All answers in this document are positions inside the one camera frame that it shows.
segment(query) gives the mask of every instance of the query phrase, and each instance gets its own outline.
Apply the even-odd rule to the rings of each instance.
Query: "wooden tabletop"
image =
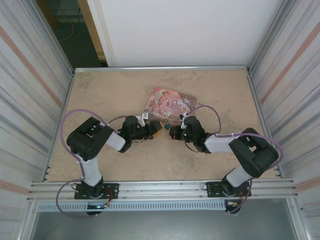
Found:
[[[224,71],[126,71],[77,73],[66,111],[84,108],[99,114],[106,122],[121,116],[139,116],[155,87],[190,94],[198,104],[214,107],[220,115],[222,134],[241,132],[247,127],[262,134],[262,128],[246,73]],[[215,113],[208,108],[195,112],[207,132],[219,128]],[[63,137],[82,124],[87,113],[70,115],[63,126]],[[123,118],[111,127],[120,129]],[[153,140],[133,143],[125,153],[104,146],[98,155],[99,170],[105,181],[161,181],[221,179],[239,166],[232,153],[195,153],[184,142],[172,140],[168,131]],[[81,177],[77,161],[58,140],[48,181],[67,181]],[[274,178],[271,169],[262,178]]]

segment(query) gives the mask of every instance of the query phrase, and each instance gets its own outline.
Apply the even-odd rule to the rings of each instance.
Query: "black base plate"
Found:
[[[208,181],[205,183],[206,185],[206,193],[208,198],[224,198],[224,197],[240,197],[240,192],[242,192],[243,197],[245,197],[249,190],[249,182],[242,183],[233,195],[227,195],[222,188],[221,181]]]
[[[104,191],[104,189],[108,189],[112,192],[112,199],[118,198],[119,193],[119,184],[118,183],[103,183],[102,185],[102,194],[98,198],[92,198],[88,195],[84,195],[84,189],[83,185],[81,183],[75,183],[75,193],[74,193],[74,199],[109,199],[109,194],[107,195]]]

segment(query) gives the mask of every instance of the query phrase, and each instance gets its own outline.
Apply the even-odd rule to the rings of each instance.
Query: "white panel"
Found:
[[[89,0],[109,66],[248,65],[283,0]]]

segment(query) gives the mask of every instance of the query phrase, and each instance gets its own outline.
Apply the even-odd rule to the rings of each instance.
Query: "ventilated metal strip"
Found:
[[[65,212],[226,210],[224,200],[111,201],[106,209],[88,209],[88,204],[88,202],[62,202],[60,208]],[[55,202],[43,202],[39,204],[38,212],[58,211]]]

